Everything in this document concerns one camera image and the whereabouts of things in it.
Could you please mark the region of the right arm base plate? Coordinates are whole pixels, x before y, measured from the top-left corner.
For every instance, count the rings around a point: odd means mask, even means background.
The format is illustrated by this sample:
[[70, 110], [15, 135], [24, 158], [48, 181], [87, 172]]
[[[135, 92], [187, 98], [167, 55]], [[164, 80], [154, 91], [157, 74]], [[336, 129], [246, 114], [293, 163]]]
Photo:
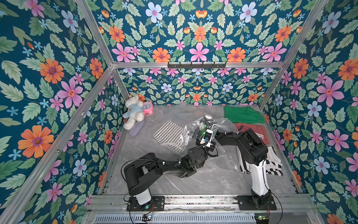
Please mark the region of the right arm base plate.
[[276, 211], [277, 206], [272, 196], [257, 197], [252, 195], [236, 196], [241, 211]]

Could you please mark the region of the green tank top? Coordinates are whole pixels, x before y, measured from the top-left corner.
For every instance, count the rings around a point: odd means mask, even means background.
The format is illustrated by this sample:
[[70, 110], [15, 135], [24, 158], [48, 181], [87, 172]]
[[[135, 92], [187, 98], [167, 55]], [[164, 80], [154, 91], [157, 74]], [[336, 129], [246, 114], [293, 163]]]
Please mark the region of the green tank top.
[[225, 106], [224, 116], [232, 123], [245, 123], [245, 124], [262, 124], [265, 123], [265, 118], [262, 114], [252, 107], [235, 107]]

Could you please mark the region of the striped shirt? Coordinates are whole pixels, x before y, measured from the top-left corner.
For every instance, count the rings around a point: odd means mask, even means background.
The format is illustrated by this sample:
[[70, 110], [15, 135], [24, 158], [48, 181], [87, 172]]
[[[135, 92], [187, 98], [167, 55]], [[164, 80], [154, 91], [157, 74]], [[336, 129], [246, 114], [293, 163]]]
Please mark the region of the striped shirt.
[[178, 124], [167, 121], [153, 135], [154, 139], [176, 155], [182, 155], [187, 146], [187, 131]]
[[[240, 159], [240, 171], [244, 174], [251, 174], [249, 163]], [[272, 146], [268, 146], [266, 159], [266, 173], [270, 175], [283, 176], [281, 160], [276, 155]]]

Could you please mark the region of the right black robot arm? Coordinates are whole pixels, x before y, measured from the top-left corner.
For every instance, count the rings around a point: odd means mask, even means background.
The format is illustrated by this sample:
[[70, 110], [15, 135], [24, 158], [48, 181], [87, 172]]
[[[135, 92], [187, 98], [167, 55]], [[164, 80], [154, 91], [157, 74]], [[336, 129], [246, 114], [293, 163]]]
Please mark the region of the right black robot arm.
[[198, 124], [196, 145], [204, 150], [205, 157], [218, 157], [218, 148], [235, 146], [239, 150], [240, 163], [244, 167], [247, 164], [250, 167], [252, 189], [249, 203], [257, 210], [268, 208], [268, 204], [274, 199], [267, 185], [266, 159], [269, 150], [262, 139], [250, 128], [243, 131], [243, 126], [240, 126], [236, 132], [233, 132], [206, 117], [203, 117]]

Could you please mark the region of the red tank top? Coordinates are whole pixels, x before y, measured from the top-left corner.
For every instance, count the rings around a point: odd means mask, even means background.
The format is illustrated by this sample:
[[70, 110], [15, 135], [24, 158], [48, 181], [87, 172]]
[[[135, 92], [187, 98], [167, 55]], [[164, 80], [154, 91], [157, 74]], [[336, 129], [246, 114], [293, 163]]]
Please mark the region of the red tank top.
[[269, 137], [264, 126], [246, 123], [234, 123], [234, 125], [241, 132], [247, 131], [248, 129], [252, 129], [259, 137], [261, 135], [263, 136], [261, 139], [266, 145], [270, 144]]

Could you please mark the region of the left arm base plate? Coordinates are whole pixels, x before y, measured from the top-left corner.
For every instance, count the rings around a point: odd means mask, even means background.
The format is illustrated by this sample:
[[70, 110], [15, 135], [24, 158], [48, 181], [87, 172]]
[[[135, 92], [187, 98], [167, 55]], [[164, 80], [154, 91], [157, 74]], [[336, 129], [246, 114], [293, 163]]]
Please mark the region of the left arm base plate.
[[126, 211], [163, 211], [165, 206], [164, 196], [153, 196], [151, 200], [143, 205], [140, 205], [136, 197], [130, 197], [128, 200]]

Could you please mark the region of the clear plastic vacuum bag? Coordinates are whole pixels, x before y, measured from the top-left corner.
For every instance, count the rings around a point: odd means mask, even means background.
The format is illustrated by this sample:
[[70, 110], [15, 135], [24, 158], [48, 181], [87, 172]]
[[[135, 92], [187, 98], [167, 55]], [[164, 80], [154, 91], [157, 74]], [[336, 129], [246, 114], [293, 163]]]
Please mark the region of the clear plastic vacuum bag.
[[230, 132], [222, 122], [211, 115], [204, 115], [184, 127], [167, 121], [154, 133], [155, 140], [180, 156], [177, 161], [165, 161], [153, 157], [152, 164], [146, 165], [160, 175], [189, 177], [204, 167], [208, 158], [219, 156], [219, 147], [234, 146], [242, 158], [252, 161], [252, 131]]

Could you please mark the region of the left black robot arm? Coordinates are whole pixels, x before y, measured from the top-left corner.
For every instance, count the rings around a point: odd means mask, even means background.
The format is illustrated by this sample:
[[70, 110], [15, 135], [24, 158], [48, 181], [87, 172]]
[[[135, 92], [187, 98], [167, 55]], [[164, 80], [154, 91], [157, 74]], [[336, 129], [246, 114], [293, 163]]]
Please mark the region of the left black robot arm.
[[153, 201], [149, 188], [158, 179], [164, 175], [190, 177], [197, 169], [204, 167], [207, 159], [207, 150], [201, 145], [189, 149], [184, 157], [176, 161], [163, 160], [155, 153], [149, 153], [126, 162], [121, 168], [121, 175], [127, 184], [128, 194], [134, 197], [139, 205], [147, 206]]

